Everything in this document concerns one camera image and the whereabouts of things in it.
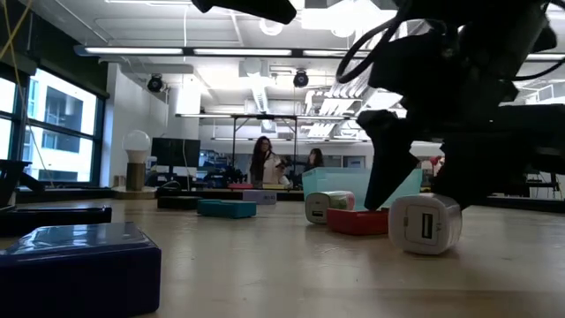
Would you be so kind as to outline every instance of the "table surface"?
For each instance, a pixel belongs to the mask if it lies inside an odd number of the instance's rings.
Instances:
[[[27,206],[102,204],[162,248],[161,308],[144,317],[565,317],[562,215],[471,207],[459,243],[432,257],[309,224],[299,202],[240,220],[156,201]]]

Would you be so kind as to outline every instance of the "white charger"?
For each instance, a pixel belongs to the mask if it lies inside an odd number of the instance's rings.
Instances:
[[[388,237],[406,252],[441,254],[459,241],[462,227],[459,204],[439,194],[400,197],[388,212]]]

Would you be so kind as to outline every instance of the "yellow cable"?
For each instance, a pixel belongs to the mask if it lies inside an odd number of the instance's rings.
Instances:
[[[4,17],[6,18],[6,28],[8,29],[8,35],[12,38],[13,33],[11,32],[11,29],[10,29],[10,18],[8,16],[8,6],[7,6],[7,3],[5,2],[5,0],[2,0],[2,4],[4,5]],[[27,116],[27,99],[24,98],[24,91],[23,91],[22,86],[21,86],[21,80],[19,80],[18,63],[16,61],[16,52],[14,51],[14,46],[10,41],[8,41],[8,43],[6,45],[10,47],[11,62],[14,64],[14,73],[16,75],[16,83],[18,84],[19,99],[22,102],[23,111],[24,111],[24,125],[29,126],[29,133],[30,133],[32,142],[34,143],[35,150],[37,150],[37,155],[39,156],[39,159],[41,161],[41,166],[43,167],[43,169],[47,172],[47,174],[49,176],[49,182],[51,183],[51,187],[55,187],[55,185],[53,184],[53,178],[51,177],[51,171],[49,171],[45,167],[43,157],[41,157],[41,151],[40,151],[39,147],[37,146],[37,142],[35,141],[34,131],[32,129],[32,126],[29,124],[29,117]]]
[[[16,27],[14,27],[13,33],[11,35],[9,35],[8,37],[8,42],[4,45],[4,47],[2,48],[2,51],[0,51],[0,60],[2,59],[2,57],[4,57],[4,54],[6,53],[6,50],[8,49],[8,47],[11,46],[11,43],[14,41],[14,38],[16,37],[16,34],[18,34],[19,29],[21,28],[22,23],[24,23],[24,20],[26,19],[26,15],[29,12],[29,10],[32,8],[32,2],[34,0],[29,0],[27,1],[26,4],[26,9],[24,10],[24,13],[22,13],[21,18],[19,18],[18,24],[16,25]],[[7,3],[3,0],[2,3],[4,4],[4,10],[7,12],[8,9],[6,8]]]

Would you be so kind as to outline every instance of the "black cable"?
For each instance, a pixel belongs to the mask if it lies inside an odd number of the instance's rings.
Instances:
[[[367,33],[363,34],[359,40],[353,44],[351,49],[345,54],[342,61],[340,62],[339,66],[337,67],[337,72],[335,73],[335,77],[337,81],[341,84],[349,83],[350,81],[354,80],[357,76],[361,75],[373,62],[376,55],[379,53],[380,48],[390,41],[390,39],[395,34],[398,27],[404,22],[407,13],[411,7],[411,0],[407,0],[403,6],[398,10],[395,17],[390,19],[389,21],[381,24],[380,26],[375,27],[374,29],[368,31]],[[371,40],[376,34],[387,30],[385,34],[380,38],[379,42],[375,47],[371,50],[371,53],[361,61],[357,66],[353,68],[350,72],[343,74],[345,69],[349,65],[351,59],[355,56],[361,47]]]
[[[550,0],[549,3],[551,4],[555,4],[558,7],[562,8],[565,11],[565,1],[563,0]],[[551,66],[550,68],[546,69],[545,71],[539,72],[537,74],[532,74],[532,75],[525,75],[525,76],[515,76],[514,78],[512,78],[511,80],[513,81],[521,81],[521,80],[534,80],[537,78],[540,78],[542,76],[545,76],[547,74],[549,74],[550,72],[553,72],[555,70],[557,70],[558,68],[560,68],[563,64],[565,64],[565,57],[562,58],[559,62],[555,63],[555,65]]]

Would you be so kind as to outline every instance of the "long dark hair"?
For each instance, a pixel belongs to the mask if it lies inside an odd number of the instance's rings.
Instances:
[[[314,148],[310,151],[310,155],[315,154],[314,163],[310,163],[310,156],[308,156],[308,165],[313,167],[323,167],[324,166],[324,157],[321,154],[321,150],[319,148]]]
[[[261,145],[263,140],[268,141],[268,151],[272,153],[273,146],[271,145],[271,140],[265,136],[261,136],[255,142],[255,147],[253,148],[253,155],[251,157],[251,172],[255,173],[258,170],[263,170],[263,164],[265,164],[265,154],[261,151]]]

